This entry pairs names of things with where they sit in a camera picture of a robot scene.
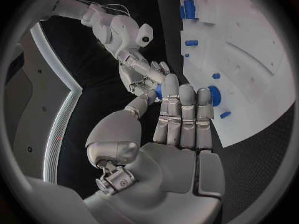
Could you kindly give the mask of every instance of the white robot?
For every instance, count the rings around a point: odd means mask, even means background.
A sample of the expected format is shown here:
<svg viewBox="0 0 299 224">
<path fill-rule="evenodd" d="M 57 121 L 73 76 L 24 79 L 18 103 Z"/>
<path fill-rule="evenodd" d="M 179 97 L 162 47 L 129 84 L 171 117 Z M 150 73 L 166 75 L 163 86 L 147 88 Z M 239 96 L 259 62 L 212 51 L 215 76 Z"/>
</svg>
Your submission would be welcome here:
<svg viewBox="0 0 299 224">
<path fill-rule="evenodd" d="M 179 86 L 165 62 L 151 65 L 138 52 L 153 40 L 152 28 L 129 16 L 107 14 L 97 4 L 51 1 L 44 16 L 81 20 L 120 63 L 120 77 L 137 95 L 123 110 L 100 121 L 87 141 L 87 156 L 103 170 L 99 191 L 85 200 L 100 223 L 210 223 L 217 216 L 225 182 L 218 155 L 212 153 L 210 91 Z M 139 118 L 161 101 L 153 143 L 140 148 Z"/>
</svg>

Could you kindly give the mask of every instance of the wire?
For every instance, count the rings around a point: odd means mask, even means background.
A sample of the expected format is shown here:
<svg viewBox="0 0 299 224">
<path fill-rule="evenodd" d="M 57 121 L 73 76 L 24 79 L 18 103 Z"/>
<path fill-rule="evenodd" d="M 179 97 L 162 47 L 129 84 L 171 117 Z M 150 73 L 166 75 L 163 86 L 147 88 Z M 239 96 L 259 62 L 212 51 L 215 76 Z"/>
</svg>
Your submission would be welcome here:
<svg viewBox="0 0 299 224">
<path fill-rule="evenodd" d="M 122 12 L 125 15 L 130 16 L 129 10 L 124 5 L 121 5 L 121 4 L 103 4 L 103 5 L 101 5 L 101 4 L 97 4 L 95 2 L 92 2 L 92 1 L 86 1 L 86 0 L 77 0 L 77 1 L 84 2 L 84 3 L 87 3 L 87 4 L 99 5 L 99 6 L 103 7 L 103 8 L 105 8 L 105 9 Z M 120 7 L 124 8 L 126 11 L 115 9 L 115 8 L 111 8 L 109 6 L 120 6 Z"/>
</svg>

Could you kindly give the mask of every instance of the blue object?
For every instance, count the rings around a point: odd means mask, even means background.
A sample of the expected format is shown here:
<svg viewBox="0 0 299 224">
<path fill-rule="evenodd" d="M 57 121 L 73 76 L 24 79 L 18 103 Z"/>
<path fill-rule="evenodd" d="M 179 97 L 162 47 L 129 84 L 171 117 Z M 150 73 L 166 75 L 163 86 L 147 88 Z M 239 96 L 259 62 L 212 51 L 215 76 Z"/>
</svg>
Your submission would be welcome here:
<svg viewBox="0 0 299 224">
<path fill-rule="evenodd" d="M 195 5 L 193 0 L 185 0 L 185 18 L 186 19 L 195 19 Z"/>
<path fill-rule="evenodd" d="M 213 106 L 219 105 L 221 102 L 220 90 L 216 86 L 209 86 L 209 89 L 212 95 Z"/>
<path fill-rule="evenodd" d="M 220 118 L 226 118 L 227 116 L 230 116 L 230 114 L 231 114 L 231 113 L 230 113 L 229 111 L 227 111 L 227 112 L 221 114 L 221 115 L 220 115 Z"/>
<path fill-rule="evenodd" d="M 156 94 L 157 94 L 158 98 L 161 100 L 163 98 L 163 96 L 162 96 L 162 85 L 158 85 L 155 91 L 156 91 Z"/>
<path fill-rule="evenodd" d="M 220 73 L 214 73 L 212 75 L 213 79 L 219 79 L 220 78 Z"/>
<path fill-rule="evenodd" d="M 184 6 L 180 6 L 180 7 L 179 7 L 179 15 L 180 15 L 180 17 L 181 17 L 182 19 L 185 19 L 185 18 L 186 18 L 186 16 L 185 16 L 185 8 L 184 8 Z"/>
<path fill-rule="evenodd" d="M 186 46 L 197 46 L 198 45 L 198 40 L 189 40 L 185 41 Z"/>
</svg>

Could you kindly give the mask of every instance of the white pegboard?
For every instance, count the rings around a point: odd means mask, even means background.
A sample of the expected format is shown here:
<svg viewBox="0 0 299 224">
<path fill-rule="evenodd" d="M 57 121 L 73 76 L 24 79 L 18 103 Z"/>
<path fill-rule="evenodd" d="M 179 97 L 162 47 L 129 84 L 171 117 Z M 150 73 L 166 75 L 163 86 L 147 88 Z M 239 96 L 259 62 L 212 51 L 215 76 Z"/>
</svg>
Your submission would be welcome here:
<svg viewBox="0 0 299 224">
<path fill-rule="evenodd" d="M 294 102 L 285 50 L 265 16 L 249 0 L 194 0 L 196 20 L 183 20 L 183 72 L 198 89 L 215 85 L 222 101 L 213 121 L 223 147 L 275 122 Z M 199 41 L 186 47 L 185 40 Z M 213 73 L 221 78 L 214 80 Z M 231 115 L 221 119 L 220 115 Z"/>
</svg>

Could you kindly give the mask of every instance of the led light strip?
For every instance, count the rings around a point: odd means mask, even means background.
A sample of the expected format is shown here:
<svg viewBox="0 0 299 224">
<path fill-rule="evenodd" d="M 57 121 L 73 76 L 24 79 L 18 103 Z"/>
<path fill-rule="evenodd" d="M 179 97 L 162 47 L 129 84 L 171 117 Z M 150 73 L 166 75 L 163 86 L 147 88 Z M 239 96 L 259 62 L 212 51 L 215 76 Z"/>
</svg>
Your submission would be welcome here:
<svg viewBox="0 0 299 224">
<path fill-rule="evenodd" d="M 68 121 L 78 102 L 79 97 L 82 94 L 82 88 L 66 70 L 56 53 L 53 51 L 39 23 L 31 29 L 31 35 L 48 65 L 61 79 L 61 81 L 70 89 L 70 93 L 66 97 L 59 112 L 57 113 L 57 116 L 51 128 L 44 157 L 43 180 L 56 184 L 58 158 L 62 139 Z"/>
</svg>

